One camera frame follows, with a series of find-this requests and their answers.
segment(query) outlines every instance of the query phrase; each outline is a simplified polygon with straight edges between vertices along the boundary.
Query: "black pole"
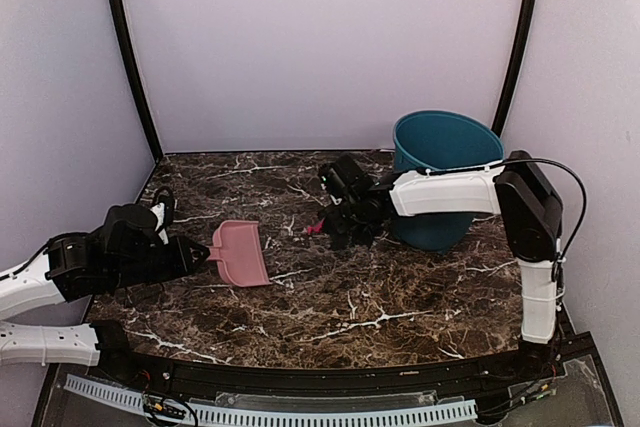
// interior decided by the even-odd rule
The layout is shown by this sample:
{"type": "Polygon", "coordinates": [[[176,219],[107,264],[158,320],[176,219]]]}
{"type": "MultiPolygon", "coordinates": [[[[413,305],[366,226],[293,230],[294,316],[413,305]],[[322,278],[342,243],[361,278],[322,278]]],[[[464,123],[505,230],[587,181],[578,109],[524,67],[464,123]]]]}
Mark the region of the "black pole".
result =
{"type": "Polygon", "coordinates": [[[529,27],[531,27],[531,18],[533,17],[533,7],[535,3],[536,0],[522,0],[520,6],[520,17],[518,18],[518,26],[516,27],[516,36],[513,41],[511,57],[509,58],[507,75],[504,79],[500,101],[498,102],[496,115],[493,118],[493,125],[491,126],[491,130],[493,130],[496,135],[502,135],[504,124],[507,121],[507,115],[509,115],[509,108],[513,100],[513,93],[516,90],[524,50],[527,45],[527,37],[529,36],[529,27]]]}
{"type": "Polygon", "coordinates": [[[122,0],[109,0],[111,5],[111,15],[113,17],[113,25],[116,29],[116,36],[118,37],[118,44],[120,45],[120,54],[122,55],[122,61],[124,63],[125,71],[127,72],[127,78],[129,79],[129,87],[133,94],[133,100],[136,104],[138,116],[142,123],[142,129],[144,135],[147,138],[149,149],[156,162],[163,157],[162,147],[160,146],[160,140],[158,139],[158,133],[156,132],[155,125],[153,125],[153,119],[151,118],[151,112],[149,111],[149,104],[147,98],[144,95],[144,89],[142,88],[142,81],[140,80],[140,72],[138,71],[138,64],[136,63],[136,57],[133,53],[133,46],[131,44],[131,37],[129,36],[129,28],[127,27],[127,18],[124,13],[124,4],[122,0]]]}

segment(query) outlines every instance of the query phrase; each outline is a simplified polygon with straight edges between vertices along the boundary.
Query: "pink dustpan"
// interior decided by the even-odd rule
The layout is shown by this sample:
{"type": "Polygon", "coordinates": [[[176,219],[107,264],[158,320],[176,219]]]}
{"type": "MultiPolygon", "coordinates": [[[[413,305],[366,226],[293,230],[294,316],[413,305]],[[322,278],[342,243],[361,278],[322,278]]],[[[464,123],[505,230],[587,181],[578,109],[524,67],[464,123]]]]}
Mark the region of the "pink dustpan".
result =
{"type": "Polygon", "coordinates": [[[220,277],[238,287],[268,285],[258,236],[258,222],[225,220],[213,234],[213,247],[208,260],[218,263],[220,277]]]}

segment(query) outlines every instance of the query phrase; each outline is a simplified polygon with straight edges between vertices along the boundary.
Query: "wall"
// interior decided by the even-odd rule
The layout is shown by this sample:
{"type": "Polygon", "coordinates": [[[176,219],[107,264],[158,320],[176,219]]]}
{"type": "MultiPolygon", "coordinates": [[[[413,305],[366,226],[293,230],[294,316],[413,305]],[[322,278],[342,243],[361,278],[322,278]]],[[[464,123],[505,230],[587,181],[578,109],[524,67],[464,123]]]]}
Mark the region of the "wall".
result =
{"type": "MultiPolygon", "coordinates": [[[[593,333],[627,425],[640,425],[639,5],[538,0],[505,133],[507,147],[560,160],[587,185],[566,303],[577,330],[593,333]]],[[[572,228],[579,193],[553,179],[572,228]]]]}
{"type": "MultiPolygon", "coordinates": [[[[0,270],[134,200],[153,161],[107,0],[0,0],[0,270]]],[[[74,303],[22,316],[69,325],[74,303]]],[[[0,368],[3,427],[29,425],[46,368],[0,368]]]]}
{"type": "Polygon", "coordinates": [[[375,148],[421,109],[490,124],[520,0],[125,0],[168,152],[375,148]]]}

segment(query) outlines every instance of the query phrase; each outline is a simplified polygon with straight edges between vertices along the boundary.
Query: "marble tabletop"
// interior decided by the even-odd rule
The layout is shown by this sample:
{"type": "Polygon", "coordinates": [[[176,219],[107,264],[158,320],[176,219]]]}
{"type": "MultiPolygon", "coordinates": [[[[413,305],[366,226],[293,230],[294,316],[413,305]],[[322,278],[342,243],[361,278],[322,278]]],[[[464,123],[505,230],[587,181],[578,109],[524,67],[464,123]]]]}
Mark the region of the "marble tabletop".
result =
{"type": "MultiPolygon", "coordinates": [[[[166,156],[141,203],[161,186],[177,198],[170,233],[206,245],[224,220],[257,220],[272,284],[223,284],[215,262],[163,285],[97,296],[89,321],[119,320],[138,352],[275,368],[412,365],[517,348],[517,266],[499,217],[476,219],[446,255],[383,234],[371,248],[330,249],[308,225],[328,203],[318,167],[341,152],[166,156]]],[[[366,171],[387,152],[353,152],[366,171]]]]}

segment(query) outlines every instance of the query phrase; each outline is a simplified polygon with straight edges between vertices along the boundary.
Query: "trash can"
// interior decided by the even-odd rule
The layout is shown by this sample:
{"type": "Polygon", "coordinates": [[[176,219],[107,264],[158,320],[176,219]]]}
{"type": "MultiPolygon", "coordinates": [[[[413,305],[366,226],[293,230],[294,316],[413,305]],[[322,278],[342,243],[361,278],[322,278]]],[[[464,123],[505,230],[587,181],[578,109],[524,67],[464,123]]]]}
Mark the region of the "trash can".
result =
{"type": "MultiPolygon", "coordinates": [[[[474,119],[426,110],[402,117],[393,130],[396,172],[426,167],[446,170],[504,158],[502,142],[474,119]]],[[[468,232],[473,213],[421,214],[395,219],[391,231],[422,250],[444,253],[468,232]]]]}

